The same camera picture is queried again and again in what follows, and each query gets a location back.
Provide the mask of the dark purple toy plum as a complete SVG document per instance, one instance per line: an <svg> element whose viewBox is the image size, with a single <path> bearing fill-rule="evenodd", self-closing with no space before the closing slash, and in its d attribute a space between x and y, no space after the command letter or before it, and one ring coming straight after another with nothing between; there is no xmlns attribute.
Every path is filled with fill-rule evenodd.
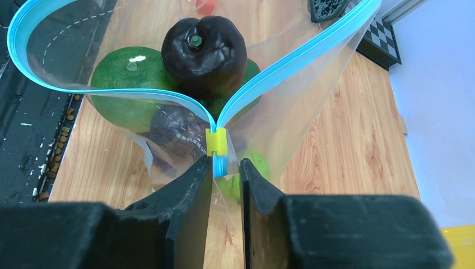
<svg viewBox="0 0 475 269"><path fill-rule="evenodd" d="M248 60L235 24L214 15L179 20L166 33L161 56L177 91L200 100L222 99L238 90Z"/></svg>

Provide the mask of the yellow plastic basket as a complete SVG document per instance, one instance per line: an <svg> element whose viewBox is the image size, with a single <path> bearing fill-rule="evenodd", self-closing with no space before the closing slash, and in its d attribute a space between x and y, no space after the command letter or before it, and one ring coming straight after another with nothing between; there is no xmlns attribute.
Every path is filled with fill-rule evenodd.
<svg viewBox="0 0 475 269"><path fill-rule="evenodd" d="M454 257L453 269L474 269L474 225L441 228Z"/></svg>

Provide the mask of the small orange block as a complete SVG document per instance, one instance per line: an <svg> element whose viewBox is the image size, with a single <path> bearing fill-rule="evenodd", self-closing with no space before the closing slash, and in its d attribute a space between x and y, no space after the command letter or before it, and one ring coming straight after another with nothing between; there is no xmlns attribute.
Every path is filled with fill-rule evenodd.
<svg viewBox="0 0 475 269"><path fill-rule="evenodd" d="M216 7L215 0L196 0L195 1L195 8L197 10L197 14L203 16L209 16L213 14Z"/></svg>

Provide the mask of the dark red toy grapes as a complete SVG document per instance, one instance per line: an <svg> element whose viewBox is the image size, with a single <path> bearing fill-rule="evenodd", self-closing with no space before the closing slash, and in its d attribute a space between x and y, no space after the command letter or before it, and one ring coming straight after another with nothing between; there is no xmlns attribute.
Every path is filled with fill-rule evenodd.
<svg viewBox="0 0 475 269"><path fill-rule="evenodd" d="M154 166L176 178L206 153L205 129L209 123L181 105L162 104L157 108L150 122L147 146Z"/></svg>

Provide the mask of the black white checkerboard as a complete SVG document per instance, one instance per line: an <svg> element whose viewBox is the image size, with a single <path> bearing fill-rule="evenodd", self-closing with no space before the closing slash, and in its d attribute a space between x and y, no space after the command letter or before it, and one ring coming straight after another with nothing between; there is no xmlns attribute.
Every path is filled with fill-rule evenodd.
<svg viewBox="0 0 475 269"><path fill-rule="evenodd" d="M393 26L378 16L372 20L356 51L387 71L402 63Z"/></svg>

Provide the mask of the clear zip top bag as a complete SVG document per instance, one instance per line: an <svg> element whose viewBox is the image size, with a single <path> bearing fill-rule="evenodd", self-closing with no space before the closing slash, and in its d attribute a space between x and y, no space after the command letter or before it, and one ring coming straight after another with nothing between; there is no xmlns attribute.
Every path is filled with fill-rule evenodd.
<svg viewBox="0 0 475 269"><path fill-rule="evenodd" d="M212 158L211 209L236 219L239 162L274 185L380 1L25 1L16 67L83 94L145 154L153 187Z"/></svg>

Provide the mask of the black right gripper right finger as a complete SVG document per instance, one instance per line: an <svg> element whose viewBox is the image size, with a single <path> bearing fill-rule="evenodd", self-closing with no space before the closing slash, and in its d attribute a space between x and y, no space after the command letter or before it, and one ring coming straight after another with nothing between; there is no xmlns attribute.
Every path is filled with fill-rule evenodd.
<svg viewBox="0 0 475 269"><path fill-rule="evenodd" d="M451 268L429 210L402 195L285 194L240 162L246 268Z"/></svg>

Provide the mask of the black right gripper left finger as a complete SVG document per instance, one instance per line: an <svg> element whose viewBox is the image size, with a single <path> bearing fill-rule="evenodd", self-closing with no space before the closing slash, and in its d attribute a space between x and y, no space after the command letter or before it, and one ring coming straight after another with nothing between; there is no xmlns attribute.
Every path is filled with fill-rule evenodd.
<svg viewBox="0 0 475 269"><path fill-rule="evenodd" d="M1 207L2 268L202 268L212 161L201 157L151 195Z"/></svg>

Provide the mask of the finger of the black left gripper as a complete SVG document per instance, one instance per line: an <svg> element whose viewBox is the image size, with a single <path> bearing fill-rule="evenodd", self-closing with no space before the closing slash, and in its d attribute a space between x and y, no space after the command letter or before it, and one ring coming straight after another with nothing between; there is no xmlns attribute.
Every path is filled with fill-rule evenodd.
<svg viewBox="0 0 475 269"><path fill-rule="evenodd" d="M322 23L341 17L350 0L307 0L313 23Z"/></svg>

